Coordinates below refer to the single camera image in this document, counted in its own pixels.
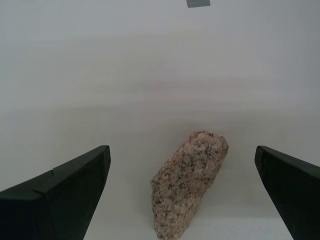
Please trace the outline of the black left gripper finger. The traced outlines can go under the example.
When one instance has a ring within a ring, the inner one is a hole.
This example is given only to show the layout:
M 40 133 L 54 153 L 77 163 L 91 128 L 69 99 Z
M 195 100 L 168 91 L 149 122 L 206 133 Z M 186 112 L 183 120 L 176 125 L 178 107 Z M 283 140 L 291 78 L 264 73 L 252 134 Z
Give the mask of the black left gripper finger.
M 320 238 L 320 168 L 267 146 L 256 148 L 260 179 L 295 240 Z
M 111 165 L 101 145 L 0 193 L 2 240 L 84 239 Z

